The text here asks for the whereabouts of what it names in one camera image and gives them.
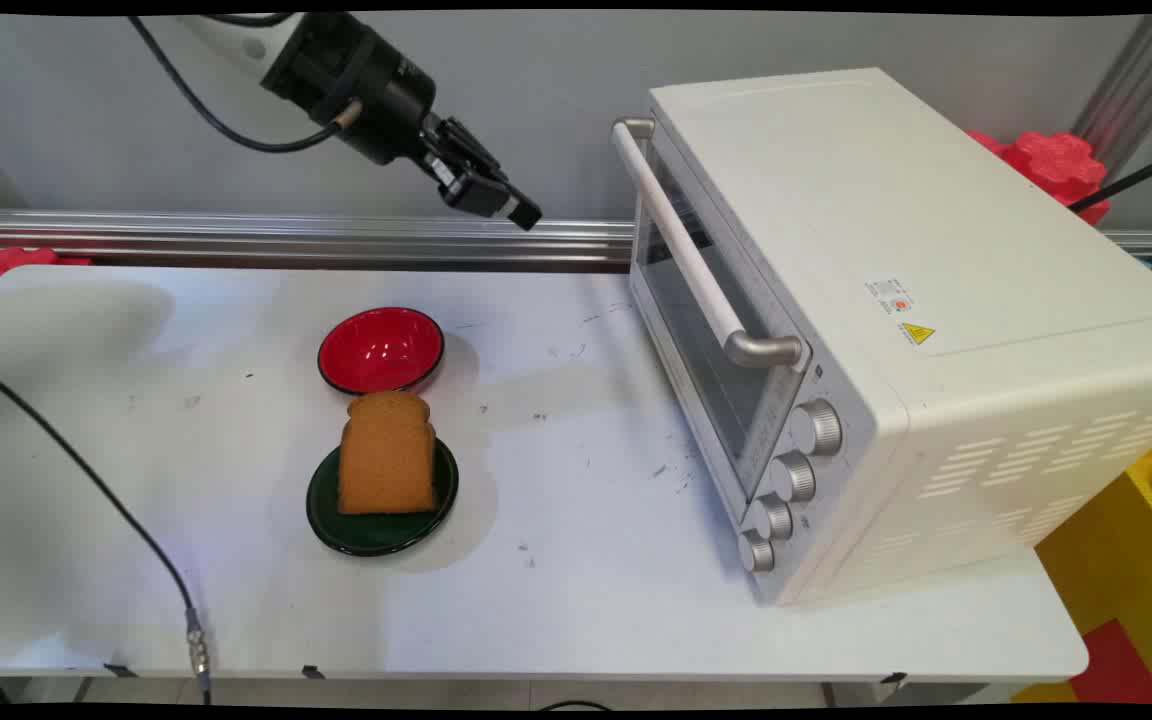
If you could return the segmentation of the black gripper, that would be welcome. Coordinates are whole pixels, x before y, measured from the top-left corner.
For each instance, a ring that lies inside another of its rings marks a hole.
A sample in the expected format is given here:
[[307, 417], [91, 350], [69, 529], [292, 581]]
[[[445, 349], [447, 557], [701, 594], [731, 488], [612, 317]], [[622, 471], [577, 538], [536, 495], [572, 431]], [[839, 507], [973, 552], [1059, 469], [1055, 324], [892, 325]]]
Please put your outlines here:
[[439, 141], [425, 145], [422, 132], [435, 100], [434, 79], [353, 14], [302, 14], [262, 88], [324, 126], [357, 101], [358, 118], [339, 132], [340, 141], [378, 165], [422, 158], [448, 209], [505, 218], [522, 232], [531, 232], [543, 217], [456, 118], [445, 118]]

